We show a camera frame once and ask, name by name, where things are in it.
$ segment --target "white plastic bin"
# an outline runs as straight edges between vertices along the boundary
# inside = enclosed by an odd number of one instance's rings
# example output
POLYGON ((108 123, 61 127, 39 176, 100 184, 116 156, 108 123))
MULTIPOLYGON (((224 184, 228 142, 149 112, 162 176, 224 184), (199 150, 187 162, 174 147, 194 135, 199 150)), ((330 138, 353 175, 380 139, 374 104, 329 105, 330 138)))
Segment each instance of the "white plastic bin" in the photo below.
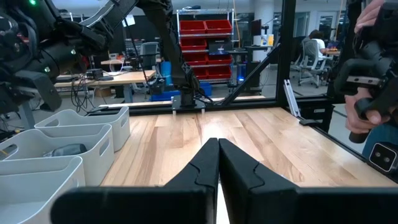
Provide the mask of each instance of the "white plastic bin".
POLYGON ((85 185, 81 157, 56 160, 0 162, 1 224, 51 224, 50 209, 55 199, 85 185))
POLYGON ((71 160, 76 156, 80 156, 83 159, 86 185, 98 186, 114 161, 112 126, 110 124, 103 126, 98 134, 92 136, 50 138, 37 129, 31 129, 1 143, 0 150, 4 150, 12 145, 17 147, 15 151, 10 153, 10 156, 5 158, 7 161, 18 159, 29 160, 32 158, 47 161, 58 157, 43 157, 44 154, 69 144, 84 144, 87 152, 62 157, 71 160))
POLYGON ((123 106, 118 114, 106 116, 80 116, 73 110, 63 110, 35 125, 50 137, 96 134, 105 124, 112 125, 113 148, 119 151, 130 136, 129 108, 123 106))

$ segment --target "shelving rack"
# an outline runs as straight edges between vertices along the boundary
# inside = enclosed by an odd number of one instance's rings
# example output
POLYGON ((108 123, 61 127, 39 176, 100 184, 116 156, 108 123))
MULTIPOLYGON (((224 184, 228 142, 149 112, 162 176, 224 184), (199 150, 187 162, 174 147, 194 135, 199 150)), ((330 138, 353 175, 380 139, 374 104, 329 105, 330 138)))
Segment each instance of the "shelving rack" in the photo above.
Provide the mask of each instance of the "shelving rack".
MULTIPOLYGON (((181 38, 184 37, 217 37, 217 36, 229 36, 231 41, 234 40, 234 9, 178 9, 177 10, 177 29, 178 29, 178 39, 181 41, 181 38), (232 33, 222 33, 222 34, 181 34, 180 33, 180 16, 195 16, 195 15, 226 15, 226 19, 232 25, 232 33)), ((209 50, 183 50, 182 53, 207 53, 209 50)), ((222 67, 229 65, 231 67, 231 71, 233 68, 233 62, 231 64, 222 64, 222 65, 192 65, 192 68, 206 68, 206 67, 222 67)), ((222 84, 222 83, 231 83, 231 78, 225 79, 207 79, 207 80, 199 80, 200 82, 208 82, 211 84, 222 84)))

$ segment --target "computer monitor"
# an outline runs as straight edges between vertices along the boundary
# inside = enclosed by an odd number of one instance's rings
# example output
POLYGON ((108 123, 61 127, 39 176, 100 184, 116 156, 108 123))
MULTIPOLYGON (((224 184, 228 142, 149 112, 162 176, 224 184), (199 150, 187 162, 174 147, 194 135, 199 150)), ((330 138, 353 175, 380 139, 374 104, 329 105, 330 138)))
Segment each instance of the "computer monitor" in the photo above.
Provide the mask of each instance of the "computer monitor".
POLYGON ((255 20, 251 22, 251 35, 257 36, 261 35, 261 19, 255 20))

